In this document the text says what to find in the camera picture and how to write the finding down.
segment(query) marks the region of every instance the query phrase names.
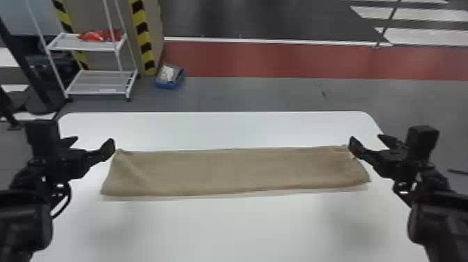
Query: blue basket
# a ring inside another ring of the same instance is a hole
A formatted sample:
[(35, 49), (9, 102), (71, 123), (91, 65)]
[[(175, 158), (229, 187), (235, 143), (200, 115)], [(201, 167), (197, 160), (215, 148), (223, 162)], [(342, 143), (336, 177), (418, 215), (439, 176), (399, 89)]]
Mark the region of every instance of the blue basket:
[(162, 89), (177, 89), (180, 86), (182, 86), (182, 83), (184, 82), (184, 68), (180, 69), (179, 74), (177, 75), (177, 78), (175, 79), (174, 82), (163, 82), (160, 81), (157, 77), (154, 78), (153, 83), (155, 84), (156, 87), (162, 88)]

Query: metal shelf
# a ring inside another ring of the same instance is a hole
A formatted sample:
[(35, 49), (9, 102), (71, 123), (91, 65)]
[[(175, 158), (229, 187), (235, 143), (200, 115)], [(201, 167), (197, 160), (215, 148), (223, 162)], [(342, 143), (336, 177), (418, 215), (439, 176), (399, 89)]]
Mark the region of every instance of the metal shelf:
[(122, 35), (122, 39), (114, 42), (84, 41), (78, 38), (78, 33), (60, 33), (47, 45), (48, 50), (68, 50), (68, 51), (95, 51), (95, 52), (119, 52), (127, 40), (127, 34)]
[(130, 98), (138, 71), (81, 70), (68, 86), (69, 95), (117, 95)]

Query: towel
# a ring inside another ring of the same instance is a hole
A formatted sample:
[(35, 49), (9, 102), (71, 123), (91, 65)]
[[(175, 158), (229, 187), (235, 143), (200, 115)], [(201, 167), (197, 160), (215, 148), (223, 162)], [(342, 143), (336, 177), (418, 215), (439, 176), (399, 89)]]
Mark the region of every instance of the towel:
[(207, 151), (117, 150), (101, 194), (174, 197), (333, 189), (370, 182), (346, 146)]

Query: yellow and black striped pole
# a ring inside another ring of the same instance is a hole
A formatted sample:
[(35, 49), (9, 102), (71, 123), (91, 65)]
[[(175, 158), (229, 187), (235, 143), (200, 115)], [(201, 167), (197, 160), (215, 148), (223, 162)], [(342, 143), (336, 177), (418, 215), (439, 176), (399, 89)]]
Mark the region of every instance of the yellow and black striped pole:
[[(63, 0), (52, 0), (52, 3), (54, 4), (55, 10), (57, 12), (58, 20), (62, 24), (63, 30), (66, 33), (74, 33), (72, 20), (70, 19), (70, 16), (67, 13), (67, 10), (65, 9)], [(83, 52), (81, 51), (75, 52), (75, 59), (81, 64), (83, 69), (85, 70), (89, 69), (88, 60), (86, 59), (86, 56), (84, 55)]]
[(145, 75), (156, 74), (156, 63), (151, 47), (150, 31), (146, 23), (143, 0), (129, 0), (132, 10), (133, 25), (136, 29), (136, 37), (141, 52), (141, 60), (145, 68)]

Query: gray floor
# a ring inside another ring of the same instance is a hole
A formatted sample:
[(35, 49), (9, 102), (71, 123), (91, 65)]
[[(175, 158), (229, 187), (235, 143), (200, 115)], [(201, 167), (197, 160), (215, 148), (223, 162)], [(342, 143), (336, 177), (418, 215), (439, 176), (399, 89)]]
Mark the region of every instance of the gray floor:
[[(467, 99), (466, 82), (189, 78), (182, 89), (168, 91), (141, 79), (130, 103), (122, 98), (77, 98), (61, 116), (74, 111), (360, 110), (369, 113), (387, 134), (400, 138), (411, 125), (440, 129), (442, 136), (432, 160), (445, 172), (447, 168), (468, 170)], [(22, 132), (6, 131), (2, 123), (0, 135), (0, 187), (6, 187), (30, 152)], [(448, 177), (455, 190), (468, 193), (468, 177)]]

